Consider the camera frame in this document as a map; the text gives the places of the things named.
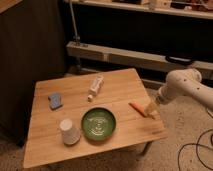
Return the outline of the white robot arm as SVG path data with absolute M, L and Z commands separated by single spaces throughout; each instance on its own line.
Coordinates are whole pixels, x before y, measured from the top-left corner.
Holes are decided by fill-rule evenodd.
M 193 98 L 208 112 L 213 112 L 213 88 L 203 85 L 201 81 L 202 75 L 195 68 L 170 71 L 154 100 L 145 107 L 145 112 L 150 114 L 159 105 L 166 105 L 181 95 Z

